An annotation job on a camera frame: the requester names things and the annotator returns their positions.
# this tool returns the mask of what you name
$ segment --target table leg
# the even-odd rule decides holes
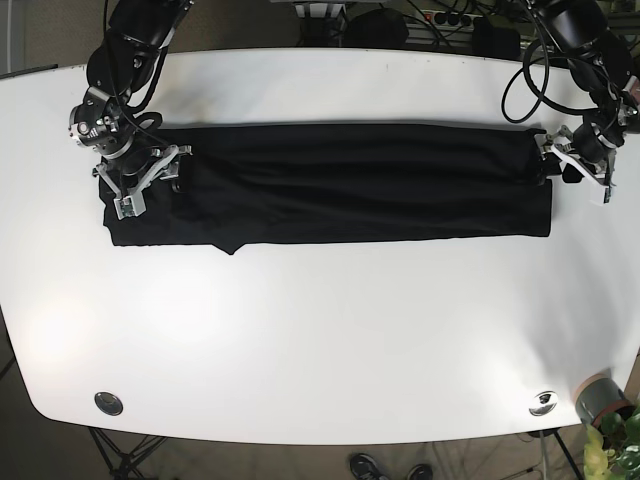
[[[122,452],[118,446],[114,443],[109,436],[99,428],[89,427],[89,433],[91,438],[98,447],[100,455],[104,460],[109,474],[113,477],[113,480],[129,480],[129,479],[141,479],[141,480],[158,480],[157,478],[145,477],[138,466],[167,441],[166,437],[149,437],[145,436],[142,441],[129,453]],[[111,462],[109,455],[105,449],[109,448],[120,460],[118,467],[115,467]]]

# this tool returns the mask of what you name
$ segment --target black cable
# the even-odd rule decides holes
[[[551,55],[551,56],[549,56],[549,59],[550,59],[550,60],[566,60],[566,59],[567,59],[567,57],[562,56],[562,55]],[[537,58],[537,59],[535,59],[535,60],[533,60],[533,61],[531,62],[531,65],[536,64],[536,63],[540,63],[542,60],[544,60],[544,57]],[[509,90],[511,89],[511,86],[513,85],[513,82],[515,82],[515,81],[516,81],[516,79],[517,79],[517,78],[520,76],[520,74],[521,74],[521,73],[523,73],[523,72],[524,72],[524,66],[523,66],[520,70],[518,70],[518,71],[516,72],[516,74],[515,74],[513,77],[511,77],[511,80],[509,80],[509,83],[507,84],[507,88],[505,88],[505,92],[504,92],[504,94],[503,94],[503,96],[502,96],[502,113],[503,113],[503,115],[504,115],[504,113],[505,113],[505,112],[504,112],[504,108],[505,108],[505,100],[506,100],[507,94],[509,93]],[[559,105],[559,106],[560,106],[560,107],[562,107],[563,109],[569,109],[569,107],[565,107],[564,105]],[[607,125],[607,127],[605,127],[605,129],[602,131],[602,133],[605,133],[605,132],[606,132],[607,130],[609,130],[609,128],[611,128],[611,126],[614,124],[614,122],[615,122],[615,121],[616,121],[616,119],[618,118],[618,111],[619,111],[619,109],[620,109],[620,106],[619,106],[619,104],[618,104],[618,107],[617,107],[617,109],[616,109],[616,114],[615,114],[615,116],[613,117],[613,119],[611,120],[611,122],[609,122],[609,125]],[[593,113],[597,113],[597,112],[598,112],[598,109],[597,109],[597,108],[585,109],[585,110],[584,110],[584,114],[593,114]]]
[[[11,367],[13,367],[14,363],[16,363],[15,355],[11,357],[11,360],[9,360],[9,363],[7,363],[2,369],[2,371],[0,371],[0,380],[2,380],[7,373],[9,373],[9,370],[11,370]]]
[[[167,53],[169,53],[169,47],[164,47],[160,50],[160,57],[158,58],[158,63],[156,64],[156,71],[153,72],[153,78],[151,79],[151,84],[149,85],[149,89],[144,96],[142,102],[137,107],[131,107],[131,113],[136,114],[142,112],[145,108],[149,106],[149,102],[151,101],[151,97],[156,93],[156,87],[158,86],[158,81],[160,80],[160,74],[162,73],[162,67],[164,66],[164,61],[167,58]]]
[[[143,133],[144,135],[148,136],[149,138],[151,138],[153,141],[158,142],[160,145],[164,146],[164,147],[168,147],[169,144],[167,142],[165,142],[164,140],[161,140],[160,138],[156,137],[155,135],[147,132],[145,129],[140,128],[136,122],[131,119],[131,117],[127,114],[126,112],[126,105],[122,104],[122,101],[120,99],[120,94],[116,89],[116,82],[114,80],[114,75],[113,75],[113,52],[111,51],[111,46],[109,45],[109,37],[107,35],[107,17],[109,15],[109,0],[104,0],[104,11],[102,12],[102,36],[103,36],[103,42],[104,42],[104,46],[105,46],[105,54],[107,57],[107,70],[109,71],[109,80],[111,81],[111,88],[113,89],[113,95],[116,99],[116,103],[118,104],[118,107],[120,108],[121,112],[122,112],[122,116],[129,122],[129,124],[138,132]]]
[[[553,108],[554,110],[560,112],[560,113],[564,113],[565,115],[573,115],[573,116],[577,116],[580,117],[582,115],[588,114],[588,113],[593,113],[594,109],[576,109],[576,108],[569,108],[569,107],[565,107],[564,105],[560,105],[559,103],[554,102],[553,100],[550,100],[547,96],[545,96],[544,92],[541,92],[540,90],[538,90],[538,87],[536,86],[535,83],[533,83],[533,78],[531,78],[531,70],[530,70],[530,66],[531,66],[531,57],[533,56],[533,52],[540,46],[540,42],[539,41],[533,41],[531,43],[531,45],[529,45],[529,47],[527,48],[527,50],[525,50],[524,52],[524,56],[522,58],[522,63],[523,63],[523,72],[524,72],[524,78],[525,81],[527,82],[527,86],[529,87],[529,90],[531,90],[533,92],[534,95],[536,95],[539,99],[542,99],[542,102]],[[543,50],[546,54],[547,49],[546,47],[543,47]]]
[[[540,108],[540,105],[542,105],[542,102],[544,101],[544,95],[547,92],[547,87],[549,86],[549,74],[551,70],[551,65],[549,63],[549,52],[547,52],[547,48],[544,43],[544,34],[542,32],[542,29],[538,25],[538,22],[536,22],[536,19],[533,17],[533,14],[526,7],[525,7],[525,11],[527,12],[527,15],[529,15],[529,18],[531,19],[531,23],[533,23],[533,26],[536,29],[536,33],[538,34],[538,40],[532,42],[531,45],[529,45],[529,48],[527,48],[527,51],[529,51],[529,49],[535,50],[539,45],[542,45],[542,52],[544,54],[544,81],[542,82],[542,90],[538,92],[538,95],[537,95],[538,99],[536,100],[536,103],[533,105],[531,110],[529,110],[529,113],[527,113],[522,118],[511,118],[507,114],[507,110],[505,107],[505,104],[507,102],[507,94],[509,92],[509,89],[511,88],[511,85],[513,85],[513,82],[515,82],[516,78],[518,78],[518,75],[520,75],[521,72],[525,71],[525,67],[523,66],[523,68],[520,69],[518,73],[516,73],[511,78],[511,80],[507,84],[507,87],[504,90],[504,94],[502,95],[502,102],[501,102],[500,108],[502,110],[502,115],[504,116],[504,118],[509,123],[515,123],[515,124],[526,122],[533,116],[534,113],[536,113],[538,108]]]

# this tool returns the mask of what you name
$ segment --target shoe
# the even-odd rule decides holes
[[[426,464],[420,464],[413,467],[413,469],[407,475],[407,480],[432,480],[433,470],[431,466]]]
[[[349,459],[351,473],[358,480],[389,480],[385,477],[376,461],[364,453],[356,453]]]

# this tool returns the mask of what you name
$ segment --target power strip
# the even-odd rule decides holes
[[[422,22],[431,22],[447,41],[458,49],[471,49],[471,35],[473,34],[474,21],[481,15],[448,13],[441,10],[422,10],[423,17],[416,12],[415,22],[407,20],[409,28],[408,44],[431,45],[436,36],[433,31]]]

